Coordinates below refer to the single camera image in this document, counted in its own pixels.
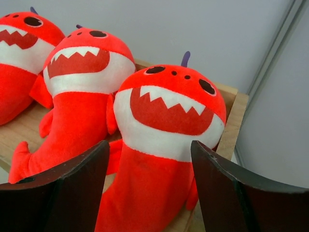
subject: white teeth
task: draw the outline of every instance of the white teeth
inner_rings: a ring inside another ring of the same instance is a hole
[[[57,60],[60,55],[64,55],[66,58],[70,58],[73,54],[76,52],[81,54],[83,57],[86,55],[87,52],[91,52],[93,55],[97,56],[99,52],[99,48],[97,47],[89,47],[89,46],[83,46],[83,47],[68,47],[64,48],[60,51],[58,51],[52,60]]]
[[[157,98],[162,98],[168,109],[177,104],[180,104],[186,113],[193,107],[198,115],[201,115],[205,109],[205,106],[201,103],[185,95],[170,91],[165,88],[157,86],[142,86],[140,88],[140,96],[143,96],[146,93],[150,94],[151,102]]]
[[[22,36],[26,35],[27,32],[21,29],[17,29],[15,27],[7,26],[7,25],[0,25],[0,31],[7,30],[10,34],[13,34],[15,31],[18,31],[19,34]]]

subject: gray wall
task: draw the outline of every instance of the gray wall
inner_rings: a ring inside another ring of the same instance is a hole
[[[76,24],[122,38],[134,57],[180,64],[246,92],[290,0],[2,0],[0,15],[30,6],[68,34]]]
[[[309,188],[309,7],[240,131],[244,166]]]

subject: red mouth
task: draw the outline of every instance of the red mouth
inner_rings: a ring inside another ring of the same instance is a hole
[[[47,65],[49,78],[73,73],[97,73],[107,67],[110,53],[99,50],[97,55],[87,52],[84,56],[78,52],[69,58],[60,55],[57,60],[52,59]]]
[[[213,118],[213,112],[207,107],[201,115],[194,108],[186,113],[180,104],[168,109],[162,98],[150,101],[149,93],[140,97],[140,88],[132,90],[130,106],[133,117],[140,123],[180,134],[200,135],[207,130]]]
[[[5,41],[9,46],[16,44],[21,49],[31,48],[38,38],[32,34],[27,33],[22,36],[18,31],[10,34],[7,30],[0,31],[0,42]]]

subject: red plush toy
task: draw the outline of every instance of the red plush toy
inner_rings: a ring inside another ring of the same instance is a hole
[[[185,202],[189,210],[197,203],[191,142],[217,145],[224,99],[197,71],[163,64],[124,81],[113,107],[109,129],[118,125],[123,147],[117,175],[102,195],[96,232],[160,232]]]
[[[114,35],[80,28],[65,38],[44,64],[54,108],[42,119],[40,135],[48,137],[32,154],[27,142],[18,145],[9,182],[52,168],[103,140],[108,95],[134,71],[129,48]]]
[[[0,18],[0,125],[32,103],[32,85],[47,56],[65,37],[56,25],[31,10]]]

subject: plush fin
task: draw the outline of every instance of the plush fin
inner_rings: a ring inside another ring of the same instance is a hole
[[[53,98],[47,90],[42,73],[36,78],[29,95],[45,108],[53,107]]]
[[[185,204],[186,209],[189,211],[194,210],[195,206],[197,205],[197,201],[198,201],[197,184],[194,178],[190,188],[188,200]]]
[[[122,145],[122,139],[110,142],[110,159],[106,175],[110,175],[118,171]]]
[[[21,142],[16,150],[14,151],[13,158],[12,158],[12,166],[9,173],[8,182],[11,184],[15,184],[16,182],[20,181],[24,178],[25,175],[28,173],[29,168],[29,159],[31,154],[29,152],[28,143],[23,141]]]
[[[114,114],[113,104],[115,101],[115,94],[110,94],[106,104],[106,123],[108,134],[114,134],[118,129],[116,117]]]
[[[50,133],[53,122],[53,109],[44,115],[39,125],[39,132],[42,138],[45,138]]]

